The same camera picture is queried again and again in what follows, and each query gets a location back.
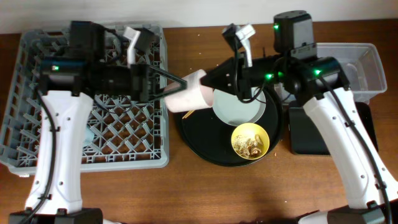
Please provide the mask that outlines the blue plastic cup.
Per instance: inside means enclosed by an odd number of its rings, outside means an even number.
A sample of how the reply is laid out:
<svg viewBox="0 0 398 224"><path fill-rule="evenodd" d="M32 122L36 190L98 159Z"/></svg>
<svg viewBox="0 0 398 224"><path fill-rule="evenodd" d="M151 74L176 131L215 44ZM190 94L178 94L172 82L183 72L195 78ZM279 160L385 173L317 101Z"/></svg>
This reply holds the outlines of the blue plastic cup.
<svg viewBox="0 0 398 224"><path fill-rule="evenodd" d="M94 132L90 129L89 126L87 126L85 129L85 138L83 140L83 146L85 147L90 145L94 140L94 136L95 136Z"/></svg>

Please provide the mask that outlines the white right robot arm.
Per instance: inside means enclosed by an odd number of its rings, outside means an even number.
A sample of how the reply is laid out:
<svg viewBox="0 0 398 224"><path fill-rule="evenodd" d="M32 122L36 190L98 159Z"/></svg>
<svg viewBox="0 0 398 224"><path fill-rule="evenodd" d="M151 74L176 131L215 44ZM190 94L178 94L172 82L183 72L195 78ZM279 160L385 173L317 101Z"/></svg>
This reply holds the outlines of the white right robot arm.
<svg viewBox="0 0 398 224"><path fill-rule="evenodd" d="M275 55L254 59L249 42L253 26L226 27L222 35L234 57L210 70L201 83L242 103L256 99L252 88L282 83L313 121L342 178L348 203L304 214L296 223L396 223L397 181L363 126L342 66L333 57L318 56L310 14L280 13L273 30Z"/></svg>

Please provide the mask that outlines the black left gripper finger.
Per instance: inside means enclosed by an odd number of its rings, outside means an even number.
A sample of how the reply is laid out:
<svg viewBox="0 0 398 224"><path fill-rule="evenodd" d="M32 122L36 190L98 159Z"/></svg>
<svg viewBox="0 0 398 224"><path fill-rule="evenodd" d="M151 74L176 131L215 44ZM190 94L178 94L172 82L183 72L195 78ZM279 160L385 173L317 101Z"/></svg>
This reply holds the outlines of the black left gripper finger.
<svg viewBox="0 0 398 224"><path fill-rule="evenodd" d="M176 94L176 93L178 93L180 91L184 91L186 89L187 89L187 87L181 86L181 85L175 86L175 87L172 87L171 85L169 85L162 89L155 88L154 91L149 94L149 101L160 100L161 98L165 98L166 96Z"/></svg>
<svg viewBox="0 0 398 224"><path fill-rule="evenodd" d="M184 79L182 79L182 78L180 78L180 77L178 77L178 76L176 76L174 74L171 74L171 73L169 73L166 70L163 70L161 68L155 67L153 65L149 65L149 67L153 71L155 71L155 73L158 73L160 76L163 76L163 77L165 77L165 78L167 78L169 80L172 80L172 81L178 83L180 85L181 89L186 89L187 88L187 81L186 80L184 80Z"/></svg>

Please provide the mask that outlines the pink plastic cup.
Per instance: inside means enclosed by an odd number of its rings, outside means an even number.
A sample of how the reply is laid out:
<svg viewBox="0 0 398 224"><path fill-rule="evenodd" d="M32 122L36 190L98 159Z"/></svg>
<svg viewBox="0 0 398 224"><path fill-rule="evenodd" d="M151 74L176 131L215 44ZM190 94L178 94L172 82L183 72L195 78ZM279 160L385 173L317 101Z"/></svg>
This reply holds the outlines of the pink plastic cup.
<svg viewBox="0 0 398 224"><path fill-rule="evenodd" d="M214 103L214 90L200 83L200 79L205 75L206 72L200 69L183 77L187 82L187 88L164 98L167 109L173 113L180 113L211 108Z"/></svg>

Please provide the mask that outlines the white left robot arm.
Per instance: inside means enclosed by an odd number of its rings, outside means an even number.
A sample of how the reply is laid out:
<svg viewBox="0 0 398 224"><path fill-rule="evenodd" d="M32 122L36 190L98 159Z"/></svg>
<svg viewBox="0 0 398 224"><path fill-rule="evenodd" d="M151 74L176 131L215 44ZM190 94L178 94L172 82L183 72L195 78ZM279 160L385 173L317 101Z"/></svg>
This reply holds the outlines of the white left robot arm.
<svg viewBox="0 0 398 224"><path fill-rule="evenodd" d="M126 66L107 60L105 35L109 29L90 21L70 24L68 44L40 65L35 88L41 109L39 156L34 183L25 209L9 216L10 223L103 223L99 208L83 208L80 167L87 122L95 96L123 96L148 103L174 94L157 87L157 77L177 84L187 82L153 65L136 63L136 51L149 48L154 33L125 28L117 35L128 41L120 54Z"/></svg>

